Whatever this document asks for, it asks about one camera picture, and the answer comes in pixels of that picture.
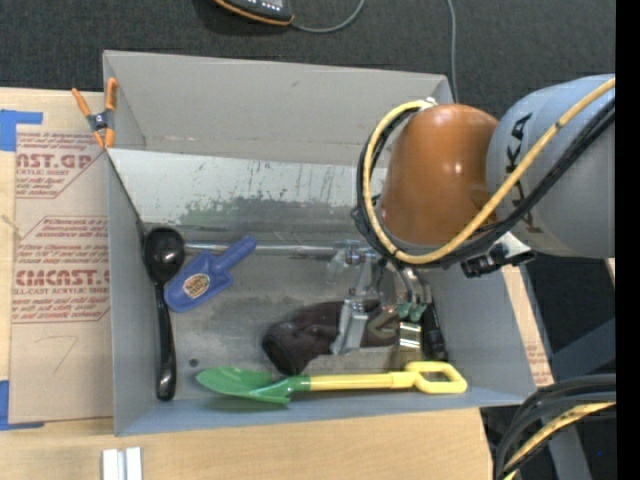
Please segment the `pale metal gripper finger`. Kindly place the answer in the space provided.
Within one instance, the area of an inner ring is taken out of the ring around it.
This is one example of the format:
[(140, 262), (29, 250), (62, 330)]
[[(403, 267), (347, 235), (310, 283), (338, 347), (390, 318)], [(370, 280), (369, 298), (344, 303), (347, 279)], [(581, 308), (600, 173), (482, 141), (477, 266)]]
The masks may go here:
[(367, 325), (369, 315), (367, 313), (356, 313), (351, 318), (351, 348), (358, 350), (368, 345)]
[(334, 355), (346, 354), (352, 350), (350, 341), (350, 329), (352, 323), (351, 313), (342, 313), (338, 322), (338, 333), (336, 339), (330, 346)]

